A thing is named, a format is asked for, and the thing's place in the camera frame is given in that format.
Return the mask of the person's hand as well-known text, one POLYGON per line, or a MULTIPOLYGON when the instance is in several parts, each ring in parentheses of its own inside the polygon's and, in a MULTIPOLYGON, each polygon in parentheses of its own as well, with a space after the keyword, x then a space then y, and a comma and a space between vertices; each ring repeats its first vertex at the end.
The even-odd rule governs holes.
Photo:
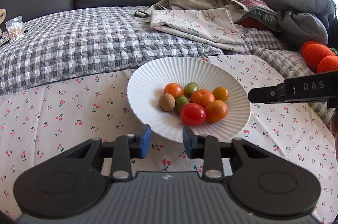
POLYGON ((338 149, 338 111, 335 109, 329 123, 331 133, 335 137, 335 149, 338 149))

